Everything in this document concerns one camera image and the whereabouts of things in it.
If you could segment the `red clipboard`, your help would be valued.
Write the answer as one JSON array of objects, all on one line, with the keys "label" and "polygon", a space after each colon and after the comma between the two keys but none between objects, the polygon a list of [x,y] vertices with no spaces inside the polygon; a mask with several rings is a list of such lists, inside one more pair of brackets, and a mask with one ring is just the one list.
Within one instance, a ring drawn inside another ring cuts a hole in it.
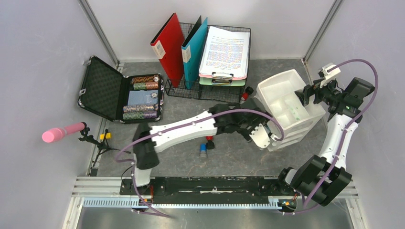
[{"label": "red clipboard", "polygon": [[184,40],[177,14],[173,13],[150,42],[173,87],[178,87],[184,75],[181,48]]}]

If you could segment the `pink clear clipboard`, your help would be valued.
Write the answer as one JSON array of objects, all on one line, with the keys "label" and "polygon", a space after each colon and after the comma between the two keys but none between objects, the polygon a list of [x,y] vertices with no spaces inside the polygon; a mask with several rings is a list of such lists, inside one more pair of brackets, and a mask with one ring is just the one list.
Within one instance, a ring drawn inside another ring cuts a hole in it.
[{"label": "pink clear clipboard", "polygon": [[211,74],[199,73],[199,77],[202,78],[211,78],[211,79],[220,79],[220,80],[244,80],[247,78],[247,74],[233,74],[233,73],[217,73],[212,72]]}]

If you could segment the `teal blue clipboard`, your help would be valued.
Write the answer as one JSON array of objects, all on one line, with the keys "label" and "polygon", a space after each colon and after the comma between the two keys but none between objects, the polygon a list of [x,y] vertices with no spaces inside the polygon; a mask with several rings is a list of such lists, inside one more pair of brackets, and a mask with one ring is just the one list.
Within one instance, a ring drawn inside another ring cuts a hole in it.
[{"label": "teal blue clipboard", "polygon": [[202,20],[200,15],[181,46],[184,83],[187,89],[192,88],[193,83],[199,76],[199,64],[203,54],[207,30],[208,18]]}]

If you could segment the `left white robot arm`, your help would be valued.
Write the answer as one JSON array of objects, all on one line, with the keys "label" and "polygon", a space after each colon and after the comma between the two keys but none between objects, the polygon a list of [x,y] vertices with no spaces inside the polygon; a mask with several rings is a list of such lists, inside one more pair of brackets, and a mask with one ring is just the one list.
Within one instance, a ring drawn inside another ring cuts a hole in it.
[{"label": "left white robot arm", "polygon": [[272,136],[266,126],[271,117],[261,102],[253,98],[242,104],[216,104],[194,117],[172,124],[140,124],[133,138],[135,167],[131,187],[138,194],[147,193],[151,170],[160,163],[158,153],[196,138],[236,132],[259,148],[266,148]]}]

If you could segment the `white printed paper sheet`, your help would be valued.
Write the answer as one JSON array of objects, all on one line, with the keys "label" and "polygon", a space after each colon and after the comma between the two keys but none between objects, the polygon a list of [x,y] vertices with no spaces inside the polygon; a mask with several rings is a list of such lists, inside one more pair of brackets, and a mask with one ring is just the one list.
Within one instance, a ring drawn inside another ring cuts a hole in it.
[{"label": "white printed paper sheet", "polygon": [[208,28],[199,73],[245,74],[249,62],[250,35],[214,26]]}]

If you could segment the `black wire mesh organizer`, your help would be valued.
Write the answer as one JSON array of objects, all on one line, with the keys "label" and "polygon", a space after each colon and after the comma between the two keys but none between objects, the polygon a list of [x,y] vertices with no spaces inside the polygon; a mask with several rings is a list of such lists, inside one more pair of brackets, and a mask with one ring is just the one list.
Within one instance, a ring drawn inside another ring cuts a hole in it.
[{"label": "black wire mesh organizer", "polygon": [[[180,22],[181,31],[185,38],[191,33],[194,27],[193,23]],[[231,32],[247,32],[251,35],[251,29],[246,27],[234,27],[234,26],[221,26],[214,25],[214,27],[224,29]],[[208,80],[204,79],[200,84],[200,78],[195,81],[189,82],[185,80],[185,76],[181,78],[179,84],[174,86],[170,79],[166,80],[164,90],[168,96],[196,99],[196,100],[215,100],[220,102],[235,102],[241,101],[243,93],[245,93],[246,82],[248,80],[249,67],[246,69],[246,78],[237,80],[237,82],[231,85],[220,85],[208,83]]]}]

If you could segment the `red black round stamp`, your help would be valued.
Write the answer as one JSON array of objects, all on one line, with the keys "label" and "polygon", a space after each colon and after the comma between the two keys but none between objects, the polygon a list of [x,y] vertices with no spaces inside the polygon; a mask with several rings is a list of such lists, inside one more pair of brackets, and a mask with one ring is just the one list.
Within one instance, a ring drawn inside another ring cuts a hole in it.
[{"label": "red black round stamp", "polygon": [[252,87],[246,87],[244,93],[241,96],[241,103],[244,103],[253,92],[254,89]]}]

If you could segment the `light green clipboard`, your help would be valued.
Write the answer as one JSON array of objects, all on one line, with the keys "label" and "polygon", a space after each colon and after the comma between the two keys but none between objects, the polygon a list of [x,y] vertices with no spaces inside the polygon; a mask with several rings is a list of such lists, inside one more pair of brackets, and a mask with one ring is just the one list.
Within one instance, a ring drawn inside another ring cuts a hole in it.
[{"label": "light green clipboard", "polygon": [[200,77],[200,85],[210,85],[210,86],[245,86],[246,80],[224,80],[224,79],[213,79]]}]

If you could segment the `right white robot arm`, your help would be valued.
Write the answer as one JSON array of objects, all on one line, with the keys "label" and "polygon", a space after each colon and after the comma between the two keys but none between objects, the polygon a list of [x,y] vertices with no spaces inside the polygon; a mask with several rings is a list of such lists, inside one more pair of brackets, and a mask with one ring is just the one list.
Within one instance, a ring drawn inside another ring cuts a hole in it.
[{"label": "right white robot arm", "polygon": [[291,191],[305,195],[321,206],[328,205],[352,179],[346,171],[346,155],[351,137],[362,120],[362,105],[365,97],[375,87],[368,81],[353,78],[349,85],[339,91],[336,80],[325,86],[321,81],[306,85],[295,91],[303,106],[324,102],[328,105],[328,129],[325,141],[318,155],[311,157],[299,169],[284,168],[276,181],[276,189],[282,195]]}]

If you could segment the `white plastic drawer organizer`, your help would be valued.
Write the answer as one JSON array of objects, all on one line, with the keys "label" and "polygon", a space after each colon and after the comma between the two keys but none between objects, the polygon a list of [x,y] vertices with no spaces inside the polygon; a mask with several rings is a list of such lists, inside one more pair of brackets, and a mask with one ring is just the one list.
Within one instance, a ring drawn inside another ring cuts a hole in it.
[{"label": "white plastic drawer organizer", "polygon": [[272,141],[267,149],[276,151],[301,141],[325,115],[320,104],[314,104],[314,96],[303,106],[295,91],[306,86],[295,69],[273,75],[256,87],[257,98],[283,128],[282,141]]}]

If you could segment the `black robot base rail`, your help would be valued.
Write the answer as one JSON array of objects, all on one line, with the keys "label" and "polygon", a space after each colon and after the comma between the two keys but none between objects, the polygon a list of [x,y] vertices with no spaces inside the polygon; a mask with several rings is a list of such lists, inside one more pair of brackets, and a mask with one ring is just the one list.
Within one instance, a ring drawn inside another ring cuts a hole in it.
[{"label": "black robot base rail", "polygon": [[138,188],[130,178],[122,179],[121,196],[137,192],[153,204],[266,204],[268,198],[301,196],[276,177],[153,177]]}]

